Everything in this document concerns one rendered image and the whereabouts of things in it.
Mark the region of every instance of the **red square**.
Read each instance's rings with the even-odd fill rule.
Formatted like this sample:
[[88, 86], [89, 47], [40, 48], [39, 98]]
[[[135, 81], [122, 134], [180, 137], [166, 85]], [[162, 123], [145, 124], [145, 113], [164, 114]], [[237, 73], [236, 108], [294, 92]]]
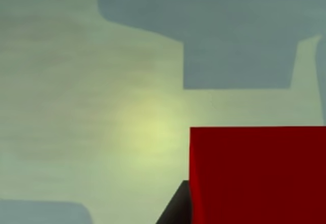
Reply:
[[193, 224], [325, 224], [326, 127], [191, 128]]

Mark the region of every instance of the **beige surface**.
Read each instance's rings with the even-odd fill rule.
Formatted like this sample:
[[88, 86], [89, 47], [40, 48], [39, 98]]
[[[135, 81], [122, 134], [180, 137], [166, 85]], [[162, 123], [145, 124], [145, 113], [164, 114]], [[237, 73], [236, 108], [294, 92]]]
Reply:
[[152, 224], [187, 178], [188, 128], [321, 125], [320, 37], [290, 90], [183, 91], [182, 44], [105, 21], [96, 0], [0, 0], [0, 197]]

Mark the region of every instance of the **bright red edge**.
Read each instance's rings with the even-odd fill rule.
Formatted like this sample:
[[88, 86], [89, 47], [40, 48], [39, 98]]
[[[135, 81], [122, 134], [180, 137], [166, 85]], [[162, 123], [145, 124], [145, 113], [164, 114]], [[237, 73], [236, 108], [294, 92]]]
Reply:
[[190, 134], [193, 224], [326, 223], [326, 127], [196, 127]]

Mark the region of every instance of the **red block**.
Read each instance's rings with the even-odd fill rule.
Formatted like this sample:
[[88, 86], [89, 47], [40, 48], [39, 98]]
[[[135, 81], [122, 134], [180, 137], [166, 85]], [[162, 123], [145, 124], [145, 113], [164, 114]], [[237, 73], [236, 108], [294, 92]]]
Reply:
[[326, 127], [191, 128], [193, 224], [325, 224]]

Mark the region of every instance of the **red box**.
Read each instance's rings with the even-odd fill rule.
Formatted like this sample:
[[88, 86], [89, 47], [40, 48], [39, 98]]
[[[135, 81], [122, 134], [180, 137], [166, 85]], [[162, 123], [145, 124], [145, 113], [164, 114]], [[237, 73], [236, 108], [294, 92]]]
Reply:
[[325, 224], [326, 127], [191, 128], [193, 224]]

